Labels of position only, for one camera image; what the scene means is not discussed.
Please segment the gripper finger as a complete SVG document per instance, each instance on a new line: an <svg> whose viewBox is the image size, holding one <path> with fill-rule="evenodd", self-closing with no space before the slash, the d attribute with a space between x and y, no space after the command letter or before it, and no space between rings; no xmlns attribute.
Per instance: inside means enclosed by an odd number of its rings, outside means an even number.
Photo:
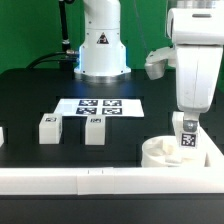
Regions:
<svg viewBox="0 0 224 224"><path fill-rule="evenodd" d="M185 112L183 116L183 130L185 132L194 133L197 131L199 123L199 114Z"/></svg>

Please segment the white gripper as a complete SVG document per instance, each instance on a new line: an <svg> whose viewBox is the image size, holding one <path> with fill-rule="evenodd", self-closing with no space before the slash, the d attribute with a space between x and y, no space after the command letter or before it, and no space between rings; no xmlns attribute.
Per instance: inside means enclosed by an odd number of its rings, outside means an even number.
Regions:
<svg viewBox="0 0 224 224"><path fill-rule="evenodd" d="M206 113L211 105L224 46L221 9L171 8L167 33L176 57L177 105L185 113Z"/></svg>

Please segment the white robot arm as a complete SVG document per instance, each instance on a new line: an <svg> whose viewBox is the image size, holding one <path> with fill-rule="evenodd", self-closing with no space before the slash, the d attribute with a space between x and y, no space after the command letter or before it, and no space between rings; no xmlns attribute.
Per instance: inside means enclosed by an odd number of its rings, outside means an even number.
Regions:
<svg viewBox="0 0 224 224"><path fill-rule="evenodd" d="M85 39L79 48L77 76L111 80L128 73L120 41L119 0L83 0ZM209 110L224 48L224 0L167 0L166 35L170 47L150 52L145 69L158 79L167 65L176 69L177 106L182 129L194 133L199 116Z"/></svg>

